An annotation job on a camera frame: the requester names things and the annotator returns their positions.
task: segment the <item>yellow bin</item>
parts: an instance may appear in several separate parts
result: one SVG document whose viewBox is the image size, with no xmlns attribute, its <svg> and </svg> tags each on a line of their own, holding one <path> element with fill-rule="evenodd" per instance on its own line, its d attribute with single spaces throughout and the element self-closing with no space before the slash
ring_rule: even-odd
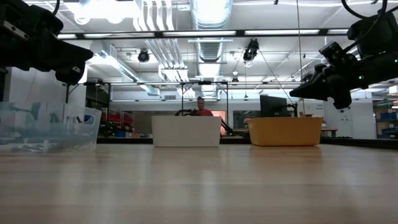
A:
<svg viewBox="0 0 398 224">
<path fill-rule="evenodd" d="M 248 121 L 251 142 L 257 146 L 315 146 L 323 118 L 254 118 Z"/>
</svg>

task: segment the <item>ceiling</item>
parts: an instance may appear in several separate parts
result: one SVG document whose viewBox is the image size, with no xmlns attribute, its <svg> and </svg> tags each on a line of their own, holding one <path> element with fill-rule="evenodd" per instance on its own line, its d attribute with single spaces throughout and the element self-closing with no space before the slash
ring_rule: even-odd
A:
<svg viewBox="0 0 398 224">
<path fill-rule="evenodd" d="M 55 1 L 31 1 L 50 11 L 55 6 Z M 299 7 L 296 0 L 281 0 L 278 5 L 274 0 L 235 0 L 229 20 L 229 29 L 297 29 L 300 23 L 302 29 L 320 28 L 348 28 L 358 18 L 352 16 L 340 5 L 340 0 L 300 0 Z M 352 0 L 351 2 L 364 2 L 364 0 Z M 373 15 L 381 4 L 366 4 L 351 6 L 356 12 L 363 15 Z M 176 30 L 191 30 L 191 11 L 188 0 L 172 1 L 173 24 Z M 398 1 L 389 1 L 389 7 L 398 6 Z M 64 22 L 63 33 L 69 32 L 127 32 L 136 31 L 132 25 L 132 19 L 126 18 L 119 24 L 111 24 L 106 19 L 92 19 L 86 25 L 78 25 L 74 21 L 74 15 L 69 9 L 61 4 L 57 17 Z M 255 58 L 253 66 L 245 68 L 243 60 L 236 59 L 231 52 L 239 55 L 248 45 L 249 37 L 230 38 L 232 42 L 225 43 L 223 52 L 223 63 L 220 74 L 216 81 L 231 81 L 233 72 L 238 72 L 239 81 L 259 82 L 299 81 L 300 68 L 306 65 L 303 73 L 311 70 L 313 66 L 321 62 L 322 56 L 318 54 L 325 42 L 335 41 L 342 47 L 351 43 L 344 36 L 325 37 L 260 37 L 259 51 L 264 55 L 269 66 L 265 63 L 261 54 Z M 152 58 L 147 63 L 140 63 L 137 54 L 140 49 L 146 49 L 144 39 L 124 40 L 94 40 L 102 41 L 103 45 L 113 45 L 118 50 L 118 60 L 122 61 L 128 69 L 131 69 L 146 82 L 162 82 L 158 75 L 159 63 Z M 188 43 L 188 39 L 178 39 L 178 47 L 181 51 L 183 61 L 188 67 L 188 77 L 191 81 L 198 80 L 197 55 L 195 46 Z M 102 78 L 108 82 L 125 82 L 126 79 L 115 68 L 106 64 L 89 63 L 89 77 Z M 257 85 L 249 85 L 247 88 L 259 88 Z M 119 87 L 119 91 L 142 91 L 138 86 L 128 88 Z"/>
</svg>

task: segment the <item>person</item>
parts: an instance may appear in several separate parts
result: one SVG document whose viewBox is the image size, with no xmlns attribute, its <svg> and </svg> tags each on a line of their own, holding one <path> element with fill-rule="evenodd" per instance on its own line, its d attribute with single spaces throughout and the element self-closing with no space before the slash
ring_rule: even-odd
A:
<svg viewBox="0 0 398 224">
<path fill-rule="evenodd" d="M 200 115 L 200 116 L 213 116 L 213 113 L 210 110 L 205 109 L 205 99 L 203 99 L 200 96 L 198 97 L 197 115 Z"/>
</svg>

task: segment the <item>overhead camera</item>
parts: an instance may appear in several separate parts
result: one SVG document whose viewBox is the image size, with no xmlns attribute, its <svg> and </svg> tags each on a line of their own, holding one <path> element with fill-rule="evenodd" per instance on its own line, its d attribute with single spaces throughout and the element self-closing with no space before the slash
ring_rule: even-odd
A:
<svg viewBox="0 0 398 224">
<path fill-rule="evenodd" d="M 245 62 L 252 61 L 257 56 L 257 51 L 259 50 L 259 42 L 257 39 L 251 39 L 248 47 L 244 51 L 243 60 Z"/>
<path fill-rule="evenodd" d="M 332 97 L 336 109 L 351 104 L 350 90 L 367 89 L 370 84 L 398 77 L 398 25 L 392 13 L 398 7 L 386 12 L 387 0 L 383 0 L 378 15 L 364 17 L 352 11 L 345 0 L 342 3 L 361 18 L 347 32 L 349 40 L 355 42 L 345 49 L 336 42 L 324 46 L 319 52 L 330 64 L 316 65 L 315 73 L 290 92 L 293 97 L 325 101 Z M 355 45 L 361 60 L 348 53 Z"/>
<path fill-rule="evenodd" d="M 231 82 L 233 82 L 233 83 L 234 83 L 234 82 L 236 82 L 236 83 L 237 83 L 237 82 L 239 82 L 239 80 L 238 80 L 238 78 L 237 78 L 237 77 L 233 77 Z"/>
<path fill-rule="evenodd" d="M 41 7 L 29 6 L 22 0 L 0 2 L 0 67 L 17 67 L 28 71 L 55 70 L 58 81 L 77 84 L 85 71 L 86 61 L 93 57 L 90 50 L 58 39 L 63 29 L 53 13 Z"/>
<path fill-rule="evenodd" d="M 142 49 L 138 55 L 138 61 L 145 63 L 149 61 L 149 54 L 147 49 Z"/>
</svg>

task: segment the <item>wooden table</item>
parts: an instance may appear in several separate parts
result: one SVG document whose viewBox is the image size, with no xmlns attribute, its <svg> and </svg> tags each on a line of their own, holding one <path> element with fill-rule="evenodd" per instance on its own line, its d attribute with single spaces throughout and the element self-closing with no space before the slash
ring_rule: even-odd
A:
<svg viewBox="0 0 398 224">
<path fill-rule="evenodd" d="M 327 145 L 0 152 L 0 223 L 396 224 L 397 161 Z"/>
<path fill-rule="evenodd" d="M 321 132 L 322 132 L 322 137 L 327 137 L 328 136 L 328 132 L 331 132 L 331 136 L 334 138 L 336 137 L 336 132 L 338 131 L 337 128 L 322 128 Z"/>
</svg>

